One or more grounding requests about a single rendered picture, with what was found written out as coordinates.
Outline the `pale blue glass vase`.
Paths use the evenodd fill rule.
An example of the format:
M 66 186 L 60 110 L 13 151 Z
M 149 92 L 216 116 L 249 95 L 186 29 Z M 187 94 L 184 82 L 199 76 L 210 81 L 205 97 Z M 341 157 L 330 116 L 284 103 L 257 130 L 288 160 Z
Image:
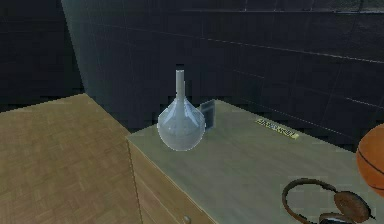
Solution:
M 185 96 L 184 70 L 176 70 L 176 97 L 158 116 L 161 140 L 174 151 L 189 151 L 205 133 L 204 115 Z

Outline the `light wooden chest of drawers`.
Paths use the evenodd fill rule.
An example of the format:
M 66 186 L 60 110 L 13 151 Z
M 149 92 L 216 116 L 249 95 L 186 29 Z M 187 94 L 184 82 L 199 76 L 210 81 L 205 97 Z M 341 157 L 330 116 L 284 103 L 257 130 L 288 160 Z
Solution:
M 361 178 L 352 152 L 300 134 L 291 139 L 257 124 L 257 115 L 223 101 L 215 125 L 189 151 L 174 151 L 155 126 L 128 138 L 143 224 L 299 224 L 288 213 L 317 221 L 336 211 L 333 194 L 291 181 L 322 180 L 360 195 L 384 224 L 384 199 Z

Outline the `orange basketball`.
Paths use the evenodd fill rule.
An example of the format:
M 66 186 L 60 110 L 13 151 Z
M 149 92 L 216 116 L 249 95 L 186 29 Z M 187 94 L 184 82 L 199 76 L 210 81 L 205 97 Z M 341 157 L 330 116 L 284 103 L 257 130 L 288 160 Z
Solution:
M 356 162 L 365 183 L 384 198 L 384 123 L 371 129 L 360 140 Z

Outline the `brown headphones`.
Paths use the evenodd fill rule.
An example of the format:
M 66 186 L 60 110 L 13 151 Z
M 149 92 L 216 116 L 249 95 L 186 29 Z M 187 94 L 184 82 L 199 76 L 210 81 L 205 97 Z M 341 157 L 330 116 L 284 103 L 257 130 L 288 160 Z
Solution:
M 323 213 L 317 223 L 295 213 L 288 205 L 287 196 L 290 190 L 300 185 L 318 185 L 324 190 L 334 192 L 333 200 L 339 213 Z M 370 206 L 359 195 L 351 191 L 338 191 L 333 185 L 317 179 L 299 178 L 288 183 L 282 191 L 282 204 L 287 213 L 301 224 L 360 224 L 375 219 Z

